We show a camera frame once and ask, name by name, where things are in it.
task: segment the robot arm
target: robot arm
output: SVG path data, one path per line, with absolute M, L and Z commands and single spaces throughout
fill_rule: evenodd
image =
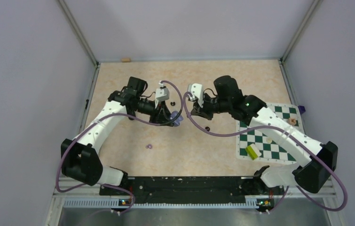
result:
M 98 116 L 90 123 L 91 129 L 85 131 L 81 139 L 71 148 L 62 165 L 62 173 L 87 185 L 109 184 L 118 186 L 127 173 L 108 166 L 103 166 L 99 152 L 104 141 L 123 119 L 124 116 L 111 116 L 100 121 L 106 115 L 124 113 L 135 116 L 140 112 L 150 116 L 149 122 L 160 125 L 175 126 L 170 122 L 171 113 L 165 101 L 169 99 L 169 90 L 159 83 L 155 91 L 155 101 L 142 98 L 147 89 L 146 81 L 130 77 L 127 86 L 121 91 L 114 91 Z M 65 139 L 61 145 L 61 156 L 72 140 Z
M 266 103 L 256 96 L 243 96 L 235 79 L 228 75 L 214 81 L 216 97 L 204 93 L 201 84 L 189 85 L 188 92 L 192 94 L 190 101 L 194 102 L 191 115 L 211 120 L 214 113 L 229 113 L 234 119 L 243 121 L 249 127 L 274 126 L 286 131 L 306 148 L 319 157 L 333 171 L 337 162 L 337 146 L 328 142 L 323 144 L 314 140 L 279 118 Z M 330 174 L 317 161 L 298 146 L 285 133 L 274 129 L 260 129 L 260 132 L 273 139 L 278 145 L 290 153 L 296 164 L 281 167 L 263 167 L 255 173 L 268 187 L 301 186 L 303 189 L 317 193 Z

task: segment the chessboard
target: chessboard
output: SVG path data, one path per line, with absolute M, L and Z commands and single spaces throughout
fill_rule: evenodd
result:
M 267 107 L 273 110 L 277 116 L 286 121 L 289 118 L 296 119 L 296 125 L 294 127 L 304 133 L 302 118 L 300 117 L 299 109 L 297 106 L 267 103 Z M 237 131 L 242 131 L 244 129 L 247 129 L 245 123 L 237 121 Z M 245 150 L 245 148 L 251 144 L 255 144 L 261 153 L 261 156 L 255 160 L 252 160 Z M 289 153 L 287 153 L 286 150 L 284 150 L 276 142 L 258 130 L 253 130 L 248 133 L 238 135 L 236 147 L 236 157 L 238 159 L 261 162 L 276 162 L 282 164 L 296 163 L 296 160 Z

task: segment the green chess square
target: green chess square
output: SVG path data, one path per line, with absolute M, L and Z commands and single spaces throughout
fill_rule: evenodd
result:
M 288 154 L 288 160 L 289 160 L 289 161 L 296 161 L 296 160 L 292 157 L 292 155 L 290 155 L 290 154 Z
M 246 135 L 246 134 L 240 135 L 240 141 L 247 141 L 247 140 L 248 140 L 248 135 Z
M 255 136 L 255 142 L 256 143 L 262 143 L 263 142 L 263 137 L 262 136 Z
M 263 144 L 263 150 L 271 151 L 271 145 L 270 144 Z
M 278 152 L 272 152 L 271 153 L 271 158 L 272 159 L 280 159 L 280 154 Z
M 240 148 L 240 155 L 248 156 L 248 153 L 246 152 L 245 148 Z
M 296 109 L 295 109 L 295 108 L 290 107 L 290 113 L 292 113 L 292 114 L 296 114 Z
M 289 113 L 283 113 L 283 119 L 289 119 L 290 115 Z
M 279 152 L 283 152 L 283 153 L 287 153 L 287 151 L 285 149 L 283 149 L 282 147 L 278 146 L 278 151 Z
M 283 108 L 282 108 L 282 107 L 275 106 L 275 107 L 274 107 L 274 112 L 283 112 Z

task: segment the purple cable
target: purple cable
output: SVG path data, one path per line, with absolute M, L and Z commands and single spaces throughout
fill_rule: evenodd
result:
M 139 118 L 136 118 L 136 117 L 134 117 L 134 116 L 131 116 L 131 115 L 129 115 L 129 114 L 124 114 L 124 113 L 109 114 L 109 115 L 106 115 L 106 116 L 100 118 L 99 121 L 103 121 L 103 120 L 105 120 L 105 119 L 107 119 L 107 118 L 109 118 L 109 117 L 112 117 L 112 116 L 126 116 L 126 117 L 135 119 L 135 120 L 137 120 L 137 121 L 140 121 L 140 122 L 143 122 L 143 123 L 145 123 L 145 124 L 152 125 L 152 126 L 157 126 L 157 125 L 159 125 L 159 124 L 155 124 L 155 123 L 151 123 L 151 122 L 144 121 L 144 120 L 142 120 L 142 119 L 139 119 Z M 73 189 L 75 189 L 75 188 L 78 188 L 78 187 L 80 187 L 80 186 L 85 185 L 85 184 L 82 183 L 82 184 L 79 184 L 79 185 L 70 187 L 70 188 L 68 188 L 68 189 L 61 190 L 60 185 L 59 185 L 59 181 L 60 181 L 59 177 L 60 177 L 60 174 L 61 174 L 61 167 L 62 167 L 62 165 L 63 165 L 63 162 L 65 161 L 65 158 L 66 158 L 66 156 L 68 155 L 68 153 L 69 153 L 69 151 L 71 150 L 71 148 L 76 144 L 77 141 L 79 141 L 79 140 L 80 140 L 91 128 L 93 128 L 95 125 L 97 125 L 97 123 L 93 123 L 93 124 L 91 124 L 90 126 L 88 126 L 81 134 L 79 134 L 79 136 L 78 136 L 76 139 L 74 139 L 74 140 L 72 141 L 72 143 L 71 143 L 71 144 L 68 146 L 68 148 L 65 150 L 65 153 L 64 153 L 64 155 L 63 155 L 62 158 L 61 158 L 60 164 L 58 165 L 57 175 L 56 175 L 56 179 L 55 179 L 55 188 L 57 189 L 58 192 L 60 192 L 60 193 L 68 192 L 68 191 L 70 191 L 70 190 L 73 190 Z
M 275 126 L 257 126 L 257 127 L 252 127 L 252 128 L 248 128 L 245 129 L 243 131 L 240 132 L 235 132 L 235 133 L 229 133 L 229 134 L 217 134 L 217 133 L 212 133 L 209 132 L 207 130 L 205 130 L 204 128 L 202 128 L 200 125 L 198 125 L 194 119 L 192 118 L 191 114 L 188 111 L 187 108 L 187 104 L 186 104 L 186 98 L 188 96 L 192 96 L 191 93 L 186 92 L 184 93 L 183 96 L 183 106 L 184 106 L 184 110 L 187 114 L 187 118 L 194 124 L 195 127 L 197 127 L 198 129 L 200 129 L 201 131 L 203 131 L 204 133 L 207 133 L 209 135 L 215 136 L 215 137 L 233 137 L 233 136 L 237 136 L 243 133 L 247 133 L 249 131 L 255 130 L 255 129 L 275 129 L 277 131 L 280 131 L 282 133 L 284 133 L 286 136 L 288 136 L 291 140 L 293 140 L 297 145 L 299 145 L 301 148 L 303 148 L 303 150 L 305 150 L 308 154 L 310 154 L 310 156 L 312 156 L 313 159 L 315 159 L 319 164 L 321 164 L 330 174 L 333 178 L 335 178 L 335 180 L 338 182 L 339 186 L 342 189 L 343 192 L 343 202 L 342 204 L 338 207 L 338 208 L 329 208 L 326 206 L 323 206 L 321 204 L 319 204 L 316 200 L 312 199 L 310 196 L 308 196 L 301 188 L 299 188 L 299 190 L 313 203 L 315 203 L 316 205 L 320 206 L 321 208 L 325 209 L 325 210 L 329 210 L 329 211 L 340 211 L 342 210 L 346 204 L 347 204 L 347 190 L 345 188 L 345 186 L 343 185 L 342 181 L 339 179 L 339 177 L 334 173 L 334 171 L 332 171 L 320 158 L 318 158 L 315 154 L 313 154 L 307 147 L 305 147 L 300 141 L 298 141 L 296 138 L 292 137 L 288 132 L 286 132 L 285 130 L 279 128 L 279 127 L 275 127 Z
M 274 207 L 273 207 L 271 210 L 268 211 L 269 213 L 273 212 L 273 211 L 276 209 L 276 207 L 277 207 L 278 205 L 280 205 L 281 201 L 285 198 L 285 196 L 286 196 L 287 193 L 288 193 L 288 188 L 289 188 L 289 186 L 287 186 L 287 187 L 285 188 L 285 192 L 284 192 L 283 196 L 281 197 L 280 200 L 278 200 L 277 204 L 274 205 Z
M 129 207 L 126 210 L 122 211 L 120 214 L 128 212 L 132 208 L 134 203 L 136 202 L 136 197 L 133 195 L 133 193 L 131 193 L 130 191 L 128 191 L 128 190 L 126 190 L 124 188 L 121 188 L 121 187 L 118 187 L 118 186 L 113 186 L 113 185 L 108 185 L 108 184 L 102 184 L 102 186 L 108 187 L 108 188 L 112 188 L 112 189 L 115 189 L 115 190 L 120 190 L 122 192 L 126 192 L 132 197 L 132 203 L 129 205 Z

